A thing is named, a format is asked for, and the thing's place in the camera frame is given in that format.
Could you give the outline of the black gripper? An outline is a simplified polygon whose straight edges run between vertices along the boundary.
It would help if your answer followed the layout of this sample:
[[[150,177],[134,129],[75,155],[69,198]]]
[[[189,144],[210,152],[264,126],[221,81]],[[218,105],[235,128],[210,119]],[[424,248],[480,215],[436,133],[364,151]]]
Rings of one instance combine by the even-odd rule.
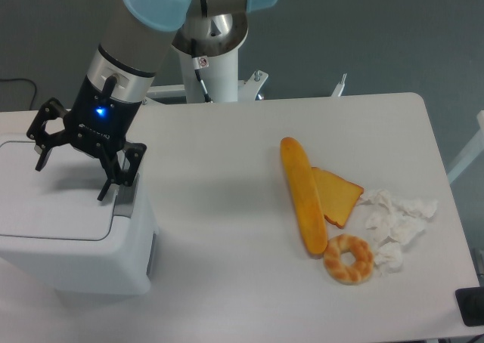
[[[107,180],[98,194],[98,201],[104,199],[112,184],[133,185],[147,146],[126,140],[126,134],[141,102],[126,103],[115,99],[113,92],[117,84],[118,78],[109,76],[98,90],[89,79],[85,79],[69,112],[54,97],[40,106],[26,132],[26,136],[35,142],[34,149],[39,154],[36,171],[40,172],[45,167],[53,148],[70,142],[71,134],[71,144],[97,157],[105,171]],[[46,125],[56,119],[63,120],[65,129],[49,134]],[[119,151],[128,161],[128,168],[120,165]]]

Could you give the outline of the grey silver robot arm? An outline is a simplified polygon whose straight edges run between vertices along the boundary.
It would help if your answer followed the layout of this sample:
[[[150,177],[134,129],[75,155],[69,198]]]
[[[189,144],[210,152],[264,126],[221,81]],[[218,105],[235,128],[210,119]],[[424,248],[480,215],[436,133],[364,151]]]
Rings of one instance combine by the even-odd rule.
[[[114,0],[113,14],[70,110],[56,98],[40,107],[26,135],[44,168],[69,144],[100,161],[107,180],[130,186],[146,151],[126,135],[167,51],[187,45],[192,57],[231,50],[246,15],[278,0]]]

